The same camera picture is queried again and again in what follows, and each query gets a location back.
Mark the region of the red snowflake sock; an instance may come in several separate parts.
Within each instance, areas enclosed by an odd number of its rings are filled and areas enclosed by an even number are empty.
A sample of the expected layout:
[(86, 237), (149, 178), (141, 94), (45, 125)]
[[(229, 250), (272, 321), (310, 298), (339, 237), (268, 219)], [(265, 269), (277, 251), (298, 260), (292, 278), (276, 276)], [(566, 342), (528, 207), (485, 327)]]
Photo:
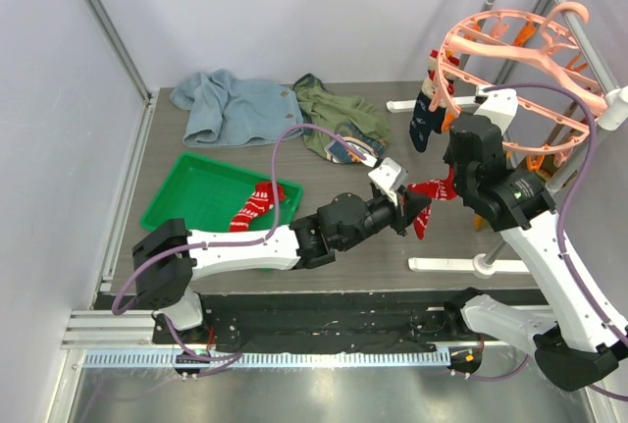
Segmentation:
[[(454, 170), (448, 169), (447, 177), (441, 180), (429, 180), (420, 184), (411, 184), (408, 189), (429, 197), (431, 200), (450, 201), (457, 194), (453, 186)], [(431, 217), (431, 206), (427, 206), (415, 217), (413, 227), (416, 236), (422, 240), (425, 237), (429, 220)]]
[(232, 217), (229, 232), (270, 230), (274, 225), (276, 203), (286, 200), (286, 194), (281, 185), (277, 185), (277, 195), (274, 195), (272, 182), (257, 183), (244, 205)]

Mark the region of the navy santa sock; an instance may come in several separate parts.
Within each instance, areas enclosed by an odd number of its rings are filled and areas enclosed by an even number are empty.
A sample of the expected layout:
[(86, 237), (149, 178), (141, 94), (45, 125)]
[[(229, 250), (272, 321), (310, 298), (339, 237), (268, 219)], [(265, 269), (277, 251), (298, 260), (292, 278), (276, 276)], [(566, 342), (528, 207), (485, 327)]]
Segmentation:
[(432, 132), (442, 132), (442, 125), (445, 120), (446, 106), (442, 101), (434, 111), (429, 109), (436, 93), (434, 76), (437, 57), (438, 51), (433, 49), (428, 59), (427, 75), (423, 79), (421, 88), (415, 99), (413, 113), (409, 124), (409, 135), (411, 141), (414, 148), (419, 153), (426, 151), (429, 137)]

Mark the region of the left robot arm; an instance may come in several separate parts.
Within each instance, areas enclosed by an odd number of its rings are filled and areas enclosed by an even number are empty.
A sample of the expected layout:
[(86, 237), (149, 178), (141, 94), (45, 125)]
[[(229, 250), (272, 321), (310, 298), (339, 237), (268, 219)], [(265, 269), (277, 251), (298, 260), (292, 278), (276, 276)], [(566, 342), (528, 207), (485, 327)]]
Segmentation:
[(191, 282), (252, 269), (314, 269), (385, 228), (403, 236), (432, 200), (405, 187), (396, 195), (390, 200), (378, 193), (365, 201), (345, 192), (274, 231), (211, 233), (190, 230), (182, 219), (168, 220), (132, 250), (136, 276), (131, 305), (165, 314), (184, 341), (199, 343), (208, 334), (209, 320)]

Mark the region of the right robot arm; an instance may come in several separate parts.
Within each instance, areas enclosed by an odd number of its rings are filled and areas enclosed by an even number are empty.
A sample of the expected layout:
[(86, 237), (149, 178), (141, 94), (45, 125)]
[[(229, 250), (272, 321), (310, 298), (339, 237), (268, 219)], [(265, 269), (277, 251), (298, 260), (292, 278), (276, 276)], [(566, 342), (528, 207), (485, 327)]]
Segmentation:
[(480, 112), (463, 113), (451, 123), (444, 160), (464, 206), (517, 253), (554, 314), (548, 320), (469, 288), (445, 303), (446, 333), (457, 340), (483, 334), (514, 346), (567, 392), (616, 370), (627, 356), (627, 320), (568, 239), (568, 207), (557, 207), (533, 173), (508, 168), (502, 131)]

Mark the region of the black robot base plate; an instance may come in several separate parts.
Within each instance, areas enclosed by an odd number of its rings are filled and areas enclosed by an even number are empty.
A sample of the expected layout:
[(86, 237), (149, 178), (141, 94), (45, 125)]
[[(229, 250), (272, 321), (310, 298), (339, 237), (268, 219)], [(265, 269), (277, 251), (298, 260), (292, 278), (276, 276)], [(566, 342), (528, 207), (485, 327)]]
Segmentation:
[(401, 353), (486, 340), (445, 310), (454, 291), (204, 294), (203, 324), (185, 344), (235, 353)]

